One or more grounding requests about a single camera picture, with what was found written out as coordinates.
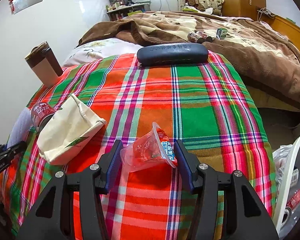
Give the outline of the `clear plastic jelly cup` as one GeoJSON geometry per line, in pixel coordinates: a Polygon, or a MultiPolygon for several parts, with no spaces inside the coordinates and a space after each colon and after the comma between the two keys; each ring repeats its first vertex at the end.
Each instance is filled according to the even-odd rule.
{"type": "Polygon", "coordinates": [[[146,135],[120,151],[123,166],[129,172],[145,170],[159,164],[177,167],[177,159],[166,132],[156,123],[146,135]]]}

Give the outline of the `dark blue glasses case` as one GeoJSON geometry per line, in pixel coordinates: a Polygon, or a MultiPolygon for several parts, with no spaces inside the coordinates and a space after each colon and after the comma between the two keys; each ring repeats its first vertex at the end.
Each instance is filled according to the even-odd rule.
{"type": "Polygon", "coordinates": [[[145,67],[205,63],[208,56],[208,50],[198,43],[152,45],[140,48],[136,54],[138,62],[145,67]]]}

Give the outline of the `brown fleece blanket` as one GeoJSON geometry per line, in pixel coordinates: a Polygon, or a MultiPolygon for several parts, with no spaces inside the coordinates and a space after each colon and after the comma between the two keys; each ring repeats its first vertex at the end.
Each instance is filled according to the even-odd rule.
{"type": "Polygon", "coordinates": [[[116,37],[141,46],[188,42],[190,32],[213,38],[204,46],[223,55],[251,88],[259,107],[300,111],[300,51],[262,23],[195,12],[148,11],[93,25],[79,45],[116,37]],[[224,40],[216,37],[226,28],[224,40]]]}

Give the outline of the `small green white carton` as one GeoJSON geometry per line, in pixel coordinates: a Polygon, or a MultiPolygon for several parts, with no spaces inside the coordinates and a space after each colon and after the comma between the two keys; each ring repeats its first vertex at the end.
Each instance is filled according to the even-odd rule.
{"type": "Polygon", "coordinates": [[[228,30],[226,28],[218,28],[216,31],[216,37],[219,40],[224,40],[227,36],[228,30]]]}

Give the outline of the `cream canvas pouch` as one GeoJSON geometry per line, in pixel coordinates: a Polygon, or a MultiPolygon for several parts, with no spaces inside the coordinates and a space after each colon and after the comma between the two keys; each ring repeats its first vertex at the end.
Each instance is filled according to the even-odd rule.
{"type": "Polygon", "coordinates": [[[39,133],[39,155],[50,165],[66,165],[106,124],[72,93],[39,133]]]}

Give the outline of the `brown teddy bear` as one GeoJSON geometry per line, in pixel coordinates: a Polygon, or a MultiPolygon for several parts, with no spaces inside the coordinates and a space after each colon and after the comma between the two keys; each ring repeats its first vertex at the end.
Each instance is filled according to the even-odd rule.
{"type": "Polygon", "coordinates": [[[185,0],[186,4],[196,8],[199,11],[205,11],[204,6],[199,2],[199,0],[185,0]]]}

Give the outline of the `wooden headboard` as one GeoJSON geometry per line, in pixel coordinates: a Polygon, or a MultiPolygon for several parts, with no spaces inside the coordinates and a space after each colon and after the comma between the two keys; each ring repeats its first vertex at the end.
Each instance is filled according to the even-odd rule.
{"type": "Polygon", "coordinates": [[[300,51],[300,27],[291,20],[271,13],[268,9],[259,9],[258,20],[267,22],[274,31],[288,38],[300,51]]]}

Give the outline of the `cluttered white desk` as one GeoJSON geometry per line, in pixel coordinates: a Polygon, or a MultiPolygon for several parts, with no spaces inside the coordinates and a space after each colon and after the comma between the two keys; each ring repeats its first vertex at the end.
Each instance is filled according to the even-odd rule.
{"type": "Polygon", "coordinates": [[[107,7],[107,15],[110,21],[117,21],[128,16],[147,12],[151,10],[151,1],[145,1],[143,3],[134,3],[132,5],[121,5],[117,9],[111,9],[107,7]]]}

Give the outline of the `red drink can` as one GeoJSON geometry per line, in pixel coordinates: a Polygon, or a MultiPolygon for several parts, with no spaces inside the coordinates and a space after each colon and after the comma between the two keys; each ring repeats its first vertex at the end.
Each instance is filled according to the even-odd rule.
{"type": "Polygon", "coordinates": [[[38,133],[42,131],[55,112],[56,111],[46,102],[39,102],[32,107],[31,120],[38,133]]]}

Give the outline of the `white floral bed sheet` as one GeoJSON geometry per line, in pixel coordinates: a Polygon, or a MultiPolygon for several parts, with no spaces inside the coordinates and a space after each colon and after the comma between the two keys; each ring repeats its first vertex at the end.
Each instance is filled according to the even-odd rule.
{"type": "Polygon", "coordinates": [[[135,54],[140,48],[142,48],[141,45],[118,38],[92,41],[73,49],[62,63],[62,67],[85,64],[109,56],[135,54]]]}

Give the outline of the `plaid checkered cloth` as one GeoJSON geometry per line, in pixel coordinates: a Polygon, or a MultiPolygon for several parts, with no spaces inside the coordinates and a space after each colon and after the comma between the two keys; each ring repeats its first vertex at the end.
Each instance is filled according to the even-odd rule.
{"type": "MultiPolygon", "coordinates": [[[[275,174],[262,119],[234,67],[211,52],[200,66],[141,69],[135,55],[112,56],[68,68],[53,88],[29,101],[53,108],[75,94],[107,121],[66,170],[79,172],[107,152],[116,139],[134,142],[154,122],[171,141],[215,170],[240,170],[269,213],[275,205],[275,174]]],[[[195,197],[181,188],[169,165],[121,172],[102,198],[111,239],[185,239],[195,197]]]]}

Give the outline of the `small red can on blanket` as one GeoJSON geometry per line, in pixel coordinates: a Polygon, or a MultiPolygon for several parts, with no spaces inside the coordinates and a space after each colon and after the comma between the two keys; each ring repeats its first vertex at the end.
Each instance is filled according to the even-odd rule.
{"type": "Polygon", "coordinates": [[[187,38],[192,43],[202,44],[204,42],[213,42],[213,38],[211,36],[207,36],[202,31],[197,31],[195,33],[190,32],[188,33],[187,38]]]}

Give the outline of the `white trash bin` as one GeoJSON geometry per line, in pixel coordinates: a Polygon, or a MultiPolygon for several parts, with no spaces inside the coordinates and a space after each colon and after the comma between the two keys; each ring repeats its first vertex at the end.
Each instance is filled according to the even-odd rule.
{"type": "Polygon", "coordinates": [[[279,239],[300,239],[300,137],[273,152],[277,187],[273,222],[279,239]]]}

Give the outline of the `brown white lidded mug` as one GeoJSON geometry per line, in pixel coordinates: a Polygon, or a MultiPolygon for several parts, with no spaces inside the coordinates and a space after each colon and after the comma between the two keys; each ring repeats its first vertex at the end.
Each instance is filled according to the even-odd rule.
{"type": "Polygon", "coordinates": [[[61,65],[46,41],[34,47],[25,56],[25,61],[45,87],[53,87],[63,75],[61,65]]]}

